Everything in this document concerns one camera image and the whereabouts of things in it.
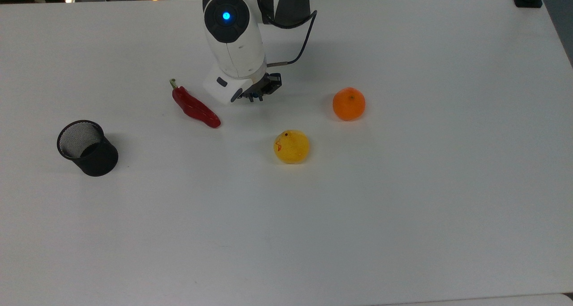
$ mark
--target black mesh cup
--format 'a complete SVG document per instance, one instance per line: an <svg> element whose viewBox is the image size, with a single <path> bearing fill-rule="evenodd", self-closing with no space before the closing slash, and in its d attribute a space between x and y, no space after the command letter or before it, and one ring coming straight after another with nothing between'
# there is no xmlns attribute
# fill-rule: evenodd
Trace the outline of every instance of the black mesh cup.
<svg viewBox="0 0 573 306"><path fill-rule="evenodd" d="M102 127L89 120L66 126L58 136L58 151L90 176L105 175L117 163L117 149L106 139Z"/></svg>

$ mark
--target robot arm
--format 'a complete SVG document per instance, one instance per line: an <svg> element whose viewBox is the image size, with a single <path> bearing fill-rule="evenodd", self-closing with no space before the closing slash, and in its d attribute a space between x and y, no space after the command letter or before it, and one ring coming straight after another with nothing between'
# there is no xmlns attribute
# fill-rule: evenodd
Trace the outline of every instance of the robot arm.
<svg viewBox="0 0 573 306"><path fill-rule="evenodd" d="M282 85L280 74L266 72L258 22L294 28L316 12L310 14L310 0L203 0L203 14L207 41L217 60L203 87L229 103L238 98L262 101L264 94Z"/></svg>

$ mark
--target pepper stem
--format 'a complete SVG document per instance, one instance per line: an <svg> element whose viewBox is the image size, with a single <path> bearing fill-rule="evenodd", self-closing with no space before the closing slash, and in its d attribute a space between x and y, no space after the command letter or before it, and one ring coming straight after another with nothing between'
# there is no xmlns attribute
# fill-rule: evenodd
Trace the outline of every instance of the pepper stem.
<svg viewBox="0 0 573 306"><path fill-rule="evenodd" d="M178 88L177 84L175 83L175 79L169 80L169 83L171 84L171 86L172 86L173 88Z"/></svg>

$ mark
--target red pepper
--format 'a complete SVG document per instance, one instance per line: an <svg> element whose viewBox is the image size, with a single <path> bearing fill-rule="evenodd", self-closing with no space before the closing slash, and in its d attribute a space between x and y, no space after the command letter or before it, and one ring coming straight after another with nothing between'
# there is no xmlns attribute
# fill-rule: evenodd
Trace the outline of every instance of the red pepper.
<svg viewBox="0 0 573 306"><path fill-rule="evenodd" d="M219 117L214 114L213 111L209 110L203 102L195 99L194 96L191 96L184 87L178 87L175 84L175 79L171 79L169 83L171 83L171 86L173 87L173 99L186 115L205 122L205 124L211 128L221 126L221 120L219 120Z"/></svg>

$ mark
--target yellow fruit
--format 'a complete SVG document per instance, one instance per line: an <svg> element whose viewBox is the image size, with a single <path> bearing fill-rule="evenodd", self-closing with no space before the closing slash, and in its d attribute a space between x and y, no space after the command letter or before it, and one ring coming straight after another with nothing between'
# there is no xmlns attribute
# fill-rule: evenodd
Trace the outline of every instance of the yellow fruit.
<svg viewBox="0 0 573 306"><path fill-rule="evenodd" d="M274 140L274 154L283 163L293 164L303 161L310 149L307 136L300 130L285 130Z"/></svg>

